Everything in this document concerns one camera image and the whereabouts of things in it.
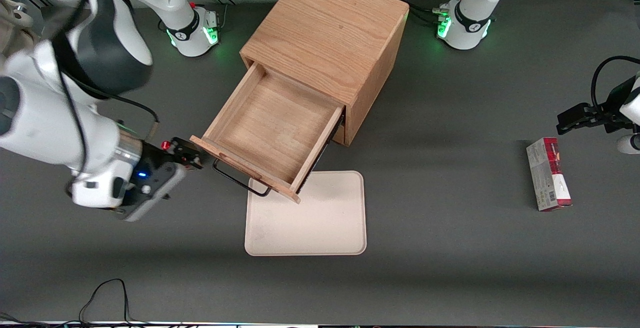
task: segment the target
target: drawer front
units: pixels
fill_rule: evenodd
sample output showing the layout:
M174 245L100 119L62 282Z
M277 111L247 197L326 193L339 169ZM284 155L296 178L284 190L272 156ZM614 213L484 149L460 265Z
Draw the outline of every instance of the drawer front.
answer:
M343 109L254 63L202 138L191 140L299 203L299 189L336 132Z

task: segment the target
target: gray table surface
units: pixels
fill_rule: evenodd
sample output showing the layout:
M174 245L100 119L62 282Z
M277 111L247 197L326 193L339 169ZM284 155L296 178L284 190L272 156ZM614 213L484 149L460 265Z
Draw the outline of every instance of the gray table surface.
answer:
M423 0L434 7L441 0ZM238 50L270 5L228 11L221 45L182 57L136 12L155 71L128 98L153 107L153 143L201 135L246 69ZM640 326L638 157L619 134L559 139L574 206L538 212L525 147L556 136L556 115L589 99L596 66L640 53L631 0L503 0L466 52L410 18L395 69L352 146L317 170L365 179L368 246L350 257L251 257L247 192L210 168L191 173L137 223L75 206L69 177L0 151L0 309L73 319L101 281L126 281L132 313L154 321ZM602 96L635 73L613 63ZM145 112L102 114L144 132ZM105 287L87 311L119 320Z

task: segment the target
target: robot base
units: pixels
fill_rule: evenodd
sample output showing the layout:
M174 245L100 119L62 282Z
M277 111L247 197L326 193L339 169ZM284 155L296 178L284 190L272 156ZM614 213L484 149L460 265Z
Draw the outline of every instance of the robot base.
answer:
M171 44L185 57L198 57L208 52L220 41L218 36L218 16L215 11L208 11L203 7L195 7L199 15L199 26L186 40L180 40L167 30Z
M465 26L456 18L456 15L451 14L459 2L460 0L450 0L450 2L439 6L441 11L448 13L443 16L443 20L438 25L436 36L445 41L451 48L466 51L475 48L487 36L487 29L491 25L491 20L489 19L487 24L484 27L480 27L476 32L468 32Z

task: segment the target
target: beige tray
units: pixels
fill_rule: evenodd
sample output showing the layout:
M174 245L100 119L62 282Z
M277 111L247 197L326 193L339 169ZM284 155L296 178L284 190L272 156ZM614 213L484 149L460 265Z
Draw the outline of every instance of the beige tray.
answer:
M262 192L265 186L249 180ZM359 255L367 247L364 181L358 171L312 171L296 204L249 192L244 249L252 256Z

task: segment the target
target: green led light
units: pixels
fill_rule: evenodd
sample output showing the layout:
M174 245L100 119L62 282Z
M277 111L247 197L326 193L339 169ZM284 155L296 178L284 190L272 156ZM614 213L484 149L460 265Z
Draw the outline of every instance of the green led light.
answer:
M212 46L218 43L218 30L216 28L202 27L202 32L204 32L206 39Z
M486 23L486 27L484 28L484 32L482 33L482 38L485 38L487 36L487 31L489 31L489 25L491 25L491 19L489 19L489 21L487 21Z
M451 18L447 17L443 22L439 24L438 36L440 38L446 37L447 33L449 32L449 27L451 27Z
M169 29L166 30L166 34L167 34L167 36L169 36L169 39L171 40L171 45L176 47L176 42L174 41L174 37L171 36L171 33L169 32Z

